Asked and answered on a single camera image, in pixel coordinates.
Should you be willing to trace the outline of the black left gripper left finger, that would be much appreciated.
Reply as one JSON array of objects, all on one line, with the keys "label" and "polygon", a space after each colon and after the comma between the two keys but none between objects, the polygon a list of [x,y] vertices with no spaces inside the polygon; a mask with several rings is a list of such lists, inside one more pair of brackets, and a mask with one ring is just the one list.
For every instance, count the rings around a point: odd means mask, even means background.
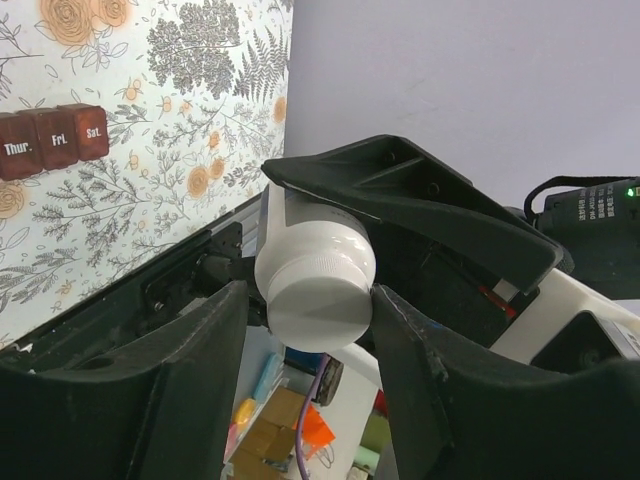
[{"label": "black left gripper left finger", "polygon": [[1,372],[5,479],[217,479],[248,316],[234,281],[74,369]]}]

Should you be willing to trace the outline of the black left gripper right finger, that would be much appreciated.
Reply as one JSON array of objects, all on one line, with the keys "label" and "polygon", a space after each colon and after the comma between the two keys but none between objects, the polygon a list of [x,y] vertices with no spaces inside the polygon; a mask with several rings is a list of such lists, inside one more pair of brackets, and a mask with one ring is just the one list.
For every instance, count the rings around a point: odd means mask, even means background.
[{"label": "black left gripper right finger", "polygon": [[427,318],[391,289],[372,332],[402,479],[635,479],[639,365],[566,375]]}]

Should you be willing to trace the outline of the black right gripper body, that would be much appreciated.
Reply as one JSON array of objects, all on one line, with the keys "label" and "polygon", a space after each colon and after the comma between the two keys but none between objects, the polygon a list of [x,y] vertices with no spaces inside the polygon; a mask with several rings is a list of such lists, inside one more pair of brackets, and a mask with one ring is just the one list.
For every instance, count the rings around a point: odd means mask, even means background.
[{"label": "black right gripper body", "polygon": [[380,283],[428,318],[507,358],[574,373],[639,356],[639,182],[555,177],[544,208],[505,207],[556,242],[559,263],[530,292],[405,228],[375,233]]}]

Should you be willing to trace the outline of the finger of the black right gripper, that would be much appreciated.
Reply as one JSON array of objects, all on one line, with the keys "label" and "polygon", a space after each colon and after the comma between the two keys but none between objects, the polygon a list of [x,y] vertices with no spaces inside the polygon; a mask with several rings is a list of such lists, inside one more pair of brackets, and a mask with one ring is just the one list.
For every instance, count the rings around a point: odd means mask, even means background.
[{"label": "finger of the black right gripper", "polygon": [[438,242],[522,292],[560,261],[556,242],[404,137],[270,159],[262,170],[278,186]]}]

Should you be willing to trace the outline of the white blue pill bottle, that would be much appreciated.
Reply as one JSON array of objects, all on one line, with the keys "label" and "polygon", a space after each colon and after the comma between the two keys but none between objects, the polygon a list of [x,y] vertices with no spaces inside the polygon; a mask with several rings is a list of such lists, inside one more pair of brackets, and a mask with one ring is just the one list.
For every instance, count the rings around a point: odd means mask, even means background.
[{"label": "white blue pill bottle", "polygon": [[367,293],[376,258],[364,225],[333,205],[318,203],[271,182],[261,196],[254,276],[262,297],[276,295],[276,276],[284,284],[303,279],[353,283]]}]

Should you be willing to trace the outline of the red weekly pill organizer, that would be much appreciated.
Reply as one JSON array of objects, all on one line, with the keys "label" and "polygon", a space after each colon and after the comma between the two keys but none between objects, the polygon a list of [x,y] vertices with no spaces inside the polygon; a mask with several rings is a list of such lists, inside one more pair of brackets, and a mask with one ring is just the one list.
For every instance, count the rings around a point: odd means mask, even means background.
[{"label": "red weekly pill organizer", "polygon": [[100,106],[62,105],[1,114],[1,179],[23,180],[101,159],[110,142]]}]

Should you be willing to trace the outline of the white bottle cap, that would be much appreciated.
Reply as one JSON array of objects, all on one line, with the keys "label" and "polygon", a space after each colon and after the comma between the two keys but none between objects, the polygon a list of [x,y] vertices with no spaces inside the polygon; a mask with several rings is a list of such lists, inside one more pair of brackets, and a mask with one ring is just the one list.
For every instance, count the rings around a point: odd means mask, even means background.
[{"label": "white bottle cap", "polygon": [[279,274],[267,294],[270,330],[298,351],[337,351],[359,339],[371,318],[370,285],[359,273],[300,278]]}]

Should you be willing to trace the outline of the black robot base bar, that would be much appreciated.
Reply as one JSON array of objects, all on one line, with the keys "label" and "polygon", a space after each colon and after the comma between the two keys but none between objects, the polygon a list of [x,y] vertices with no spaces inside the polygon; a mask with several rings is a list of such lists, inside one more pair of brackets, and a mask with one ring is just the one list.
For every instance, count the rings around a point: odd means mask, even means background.
[{"label": "black robot base bar", "polygon": [[168,249],[4,349],[1,368],[39,373],[79,367],[177,319],[199,299],[248,277],[243,233],[233,221]]}]

